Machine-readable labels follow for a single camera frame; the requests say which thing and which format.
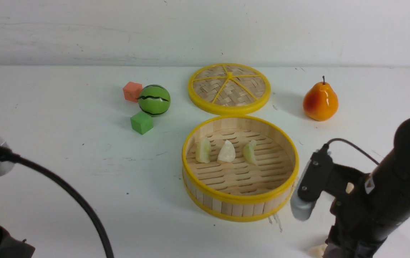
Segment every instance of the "bamboo steamer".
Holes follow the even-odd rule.
[[[258,70],[241,64],[219,63],[199,69],[188,83],[189,98],[217,115],[245,115],[270,98],[270,83]]]
[[[196,143],[202,137],[211,142],[210,163],[195,160]],[[218,164],[226,139],[235,147],[236,158]],[[253,139],[257,165],[248,164],[241,152]],[[188,135],[182,165],[185,188],[198,207],[221,219],[248,222],[267,218],[286,204],[299,158],[291,139],[274,124],[252,116],[218,116]]]

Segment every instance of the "green ball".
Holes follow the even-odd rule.
[[[170,107],[170,94],[160,85],[148,85],[141,91],[138,104],[146,114],[159,116]]]

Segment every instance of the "white wall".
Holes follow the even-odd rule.
[[[410,0],[0,0],[0,64],[214,62],[410,66]]]

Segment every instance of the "white table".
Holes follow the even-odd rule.
[[[254,223],[227,222],[200,210],[181,180],[187,134],[214,115],[189,100],[187,80],[197,67],[0,67],[0,136],[13,150],[50,168],[95,208],[115,256],[177,258],[302,258],[323,243],[334,222],[323,194],[307,222],[289,206]],[[300,155],[344,137],[378,160],[392,148],[398,125],[410,117],[410,69],[259,68],[272,96],[251,114],[282,128]],[[326,122],[303,115],[303,95],[325,75],[339,96]],[[141,136],[130,126],[139,111],[125,101],[128,82],[158,83],[172,95],[170,110]],[[341,143],[335,162],[364,172],[375,167]],[[100,239],[84,211],[61,188],[17,165],[0,178],[0,225],[36,247],[34,257],[100,258]],[[410,219],[376,258],[410,257]]]

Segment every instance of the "orange cube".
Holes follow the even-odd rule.
[[[143,86],[139,83],[129,82],[125,87],[124,90],[124,97],[128,101],[138,102],[138,96],[141,93]]]

